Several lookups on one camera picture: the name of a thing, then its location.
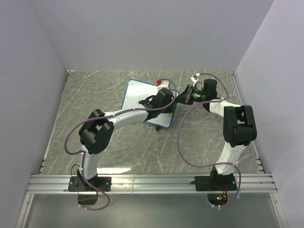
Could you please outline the blue framed whiteboard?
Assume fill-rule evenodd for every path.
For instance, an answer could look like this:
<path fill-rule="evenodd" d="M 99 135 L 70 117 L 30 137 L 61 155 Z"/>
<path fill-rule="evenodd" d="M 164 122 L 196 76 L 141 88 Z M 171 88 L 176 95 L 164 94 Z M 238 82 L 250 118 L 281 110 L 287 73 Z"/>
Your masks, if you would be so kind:
<path fill-rule="evenodd" d="M 146 83 L 143 81 L 130 79 L 128 81 L 121 109 L 130 109 L 140 100 L 158 92 L 157 85 Z M 159 125 L 163 128 L 170 128 L 173 122 L 173 113 L 162 113 L 154 119 L 146 121 L 149 124 Z"/>

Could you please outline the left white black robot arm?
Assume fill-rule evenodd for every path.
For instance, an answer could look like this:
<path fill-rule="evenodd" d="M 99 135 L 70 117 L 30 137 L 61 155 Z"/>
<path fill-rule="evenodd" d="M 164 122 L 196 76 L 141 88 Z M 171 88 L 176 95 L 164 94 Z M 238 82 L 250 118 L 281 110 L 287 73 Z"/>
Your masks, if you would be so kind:
<path fill-rule="evenodd" d="M 77 171 L 80 187 L 85 191 L 91 191 L 97 185 L 99 154 L 107 148 L 115 131 L 130 124 L 154 119 L 163 112 L 172 112 L 173 105 L 169 105 L 172 100 L 173 92 L 162 88 L 156 95 L 139 101 L 129 112 L 118 110 L 103 113 L 99 109 L 94 110 L 89 116 L 94 120 L 84 123 L 78 132 L 83 150 L 81 165 Z"/>

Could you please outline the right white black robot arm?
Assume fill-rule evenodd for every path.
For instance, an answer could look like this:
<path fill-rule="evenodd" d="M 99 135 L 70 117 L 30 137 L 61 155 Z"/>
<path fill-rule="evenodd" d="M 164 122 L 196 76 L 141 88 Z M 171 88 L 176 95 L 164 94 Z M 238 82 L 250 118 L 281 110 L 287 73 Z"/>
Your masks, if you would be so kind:
<path fill-rule="evenodd" d="M 250 105 L 238 105 L 218 98 L 217 81 L 205 79 L 202 90 L 188 85 L 176 97 L 177 103 L 192 105 L 200 103 L 206 111 L 223 117 L 223 137 L 225 144 L 218 161 L 212 165 L 208 177 L 195 177 L 193 184 L 197 190 L 220 191 L 237 190 L 234 177 L 235 165 L 241 153 L 257 137 L 257 128 Z"/>

